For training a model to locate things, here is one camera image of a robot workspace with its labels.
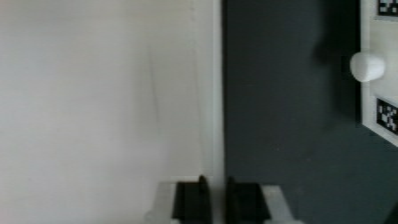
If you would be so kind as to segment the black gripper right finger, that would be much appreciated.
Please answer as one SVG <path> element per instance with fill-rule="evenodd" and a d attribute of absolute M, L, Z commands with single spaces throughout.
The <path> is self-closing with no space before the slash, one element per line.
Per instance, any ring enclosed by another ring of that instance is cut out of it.
<path fill-rule="evenodd" d="M 226 223 L 263 224 L 270 219 L 259 184 L 227 178 L 226 185 Z"/>

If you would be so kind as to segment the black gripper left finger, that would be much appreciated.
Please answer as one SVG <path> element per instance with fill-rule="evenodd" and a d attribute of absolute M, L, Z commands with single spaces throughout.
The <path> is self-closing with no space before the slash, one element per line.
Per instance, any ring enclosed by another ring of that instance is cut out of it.
<path fill-rule="evenodd" d="M 210 186 L 204 176 L 176 185 L 172 219 L 179 224 L 213 224 Z"/>

